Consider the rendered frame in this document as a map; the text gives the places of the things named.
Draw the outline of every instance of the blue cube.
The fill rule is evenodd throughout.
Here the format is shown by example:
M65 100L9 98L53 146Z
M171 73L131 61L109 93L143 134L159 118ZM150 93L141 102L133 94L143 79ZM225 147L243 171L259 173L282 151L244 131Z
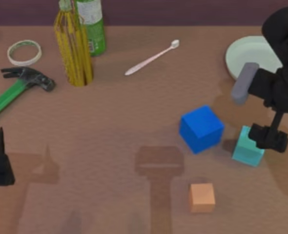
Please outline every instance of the blue cube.
M249 127L242 127L232 158L249 166L257 167L265 150L259 149L256 142L248 137L249 131Z
M180 135L194 154L218 144L223 130L224 124L208 105L181 118Z

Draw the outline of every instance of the cube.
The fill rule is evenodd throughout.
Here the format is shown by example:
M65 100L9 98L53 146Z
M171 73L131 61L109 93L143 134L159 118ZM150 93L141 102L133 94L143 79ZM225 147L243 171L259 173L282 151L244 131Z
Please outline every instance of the cube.
M189 204L192 213L210 213L213 212L216 201L213 185L191 184L189 188Z
M256 142L248 137L250 128L243 126L237 140L233 159L249 166L257 167L265 153L264 149L259 149Z
M218 144L223 130L224 124L208 105L181 118L180 135L194 154Z

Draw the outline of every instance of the dark background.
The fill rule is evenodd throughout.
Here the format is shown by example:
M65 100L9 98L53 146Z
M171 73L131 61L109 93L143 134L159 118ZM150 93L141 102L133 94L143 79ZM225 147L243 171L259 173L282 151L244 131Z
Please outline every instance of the dark background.
M103 0L106 25L261 25L288 0ZM0 0L0 25L52 25L58 0Z

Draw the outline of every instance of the green can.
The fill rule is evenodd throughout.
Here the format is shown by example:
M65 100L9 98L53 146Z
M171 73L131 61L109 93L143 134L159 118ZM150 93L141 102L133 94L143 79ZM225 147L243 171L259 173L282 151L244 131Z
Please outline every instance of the green can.
M106 41L101 0L75 0L80 23L86 25L90 55L105 52Z

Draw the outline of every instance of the teal cube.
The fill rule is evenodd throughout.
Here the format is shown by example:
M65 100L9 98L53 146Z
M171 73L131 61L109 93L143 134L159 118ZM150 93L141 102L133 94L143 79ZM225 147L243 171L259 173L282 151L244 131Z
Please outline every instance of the teal cube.
M265 150L259 149L256 146L256 142L248 137L249 131L249 127L242 127L232 159L257 167L263 158Z

